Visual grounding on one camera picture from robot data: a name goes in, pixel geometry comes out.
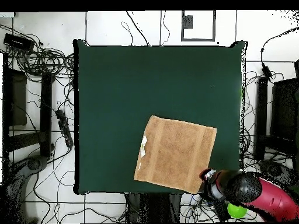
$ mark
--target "black power strip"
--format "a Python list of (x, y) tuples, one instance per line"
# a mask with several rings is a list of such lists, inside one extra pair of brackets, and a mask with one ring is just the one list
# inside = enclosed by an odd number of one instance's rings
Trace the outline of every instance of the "black power strip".
[(65, 139), (65, 144), (68, 148), (72, 148), (74, 145), (74, 142), (72, 140), (71, 132), (68, 128), (68, 121), (67, 118), (62, 110), (55, 111), (57, 119), (59, 119), (58, 125), (59, 129)]
[(15, 36), (9, 33), (5, 34), (4, 44), (12, 48), (23, 51), (33, 51), (34, 42), (23, 37)]

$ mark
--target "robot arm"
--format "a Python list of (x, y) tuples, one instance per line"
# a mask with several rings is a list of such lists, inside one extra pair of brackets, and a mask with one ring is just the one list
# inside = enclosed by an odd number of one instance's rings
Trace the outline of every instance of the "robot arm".
[(234, 205), (269, 214), (274, 220), (299, 218), (299, 206), (282, 188), (262, 179), (261, 174), (207, 169), (200, 175), (204, 194), (211, 200), (227, 200)]

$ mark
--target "floor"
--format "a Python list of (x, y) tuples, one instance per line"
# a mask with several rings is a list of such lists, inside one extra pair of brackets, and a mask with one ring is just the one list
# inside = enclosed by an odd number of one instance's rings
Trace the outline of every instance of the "floor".
[[(260, 49), (263, 43), (287, 29), (298, 26), (296, 15), (283, 10), (217, 10), (215, 43), (181, 42), (181, 11), (168, 10), (165, 12), (165, 10), (155, 10), (133, 12), (131, 15), (151, 46), (158, 46), (160, 44), (164, 46), (209, 46), (216, 45), (216, 43), (219, 46), (230, 46), (234, 41), (247, 41), (247, 78), (255, 76), (255, 73), (258, 75), (262, 74)], [(43, 47), (61, 50), (65, 55), (73, 53), (73, 39), (86, 40), (90, 45), (129, 46), (131, 44), (131, 36), (123, 27), (127, 28), (124, 22), (127, 23), (132, 33), (133, 45), (144, 46), (144, 39), (133, 26), (125, 12), (26, 12), (17, 13), (13, 19), (0, 17), (0, 25), (12, 27), (14, 30), (24, 34), (34, 34), (44, 44)], [(3, 45), (5, 33), (6, 31), (0, 29), (0, 49), (3, 50), (6, 49)], [(285, 79), (295, 77), (293, 62), (299, 59), (298, 38), (299, 32), (292, 32), (286, 36), (271, 40), (265, 46), (263, 53), (265, 64), (269, 66), (271, 71), (282, 73)], [(281, 75), (277, 74), (274, 81), (281, 79)], [(62, 80), (62, 83), (66, 84), (67, 79)], [(27, 89), (30, 91), (27, 92), (27, 102), (38, 102), (39, 98), (34, 94), (40, 92), (40, 84), (28, 81)], [(253, 109), (255, 108), (255, 90), (256, 84), (252, 80), (252, 83), (248, 84), (246, 102), (250, 100)], [(63, 87), (59, 83), (54, 82), (53, 107), (63, 102), (64, 99)], [(39, 108), (33, 103), (28, 103), (26, 111), (31, 116), (34, 125), (39, 129)], [(70, 118), (70, 129), (73, 131), (72, 118), (74, 118), (74, 114), (71, 107), (67, 108), (67, 117)], [(247, 129), (250, 129), (253, 120), (254, 114), (251, 112), (245, 118)], [(53, 117), (52, 129), (52, 140), (53, 142), (57, 140), (55, 156), (59, 157), (67, 151), (67, 147), (62, 138), (58, 139), (61, 134), (55, 117)], [(28, 131), (33, 131), (30, 122), (24, 127), (14, 127), (11, 135)], [(33, 145), (19, 149), (11, 153), (10, 158), (16, 162), (24, 159), (30, 152), (37, 148), (38, 145)], [(94, 211), (110, 217), (119, 217), (125, 210), (126, 200), (123, 194), (89, 193), (87, 195), (75, 195), (73, 193), (74, 172), (72, 171), (74, 171), (74, 152), (76, 152), (75, 149), (65, 158), (57, 160), (40, 173), (36, 191), (39, 196), (51, 202), (50, 212), (45, 218), (44, 223), (57, 223), (56, 219), (53, 218), (57, 204), (59, 204), (58, 217), (60, 221), (66, 214), (82, 211), (75, 215), (68, 215), (63, 218), (62, 223), (101, 223), (107, 219), (104, 216), (95, 214)], [(59, 185), (59, 181), (53, 174), (53, 167), (56, 166), (58, 166), (55, 170), (56, 176), (65, 185)], [(36, 176), (32, 176), (28, 183), (26, 189), (26, 208), (29, 216), (38, 217), (39, 221), (41, 221), (48, 211), (48, 205), (39, 200), (33, 193), (33, 185), (36, 179)], [(184, 194), (182, 197), (182, 203), (190, 202), (191, 200), (192, 195), (190, 194)], [(182, 207), (182, 212), (186, 211), (187, 208)]]

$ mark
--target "towel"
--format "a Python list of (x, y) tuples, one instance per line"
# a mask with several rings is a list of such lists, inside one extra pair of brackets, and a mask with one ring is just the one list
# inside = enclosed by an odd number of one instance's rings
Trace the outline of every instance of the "towel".
[(152, 115), (145, 128), (134, 179), (192, 194), (208, 167), (217, 129)]

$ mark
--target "green table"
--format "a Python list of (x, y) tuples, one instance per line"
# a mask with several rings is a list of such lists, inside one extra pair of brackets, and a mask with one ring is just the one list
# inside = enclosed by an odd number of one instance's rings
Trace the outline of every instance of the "green table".
[(74, 191), (181, 193), (134, 181), (151, 115), (216, 127), (209, 166), (238, 169), (244, 47), (244, 42), (232, 47), (106, 47), (74, 40), (79, 124)]

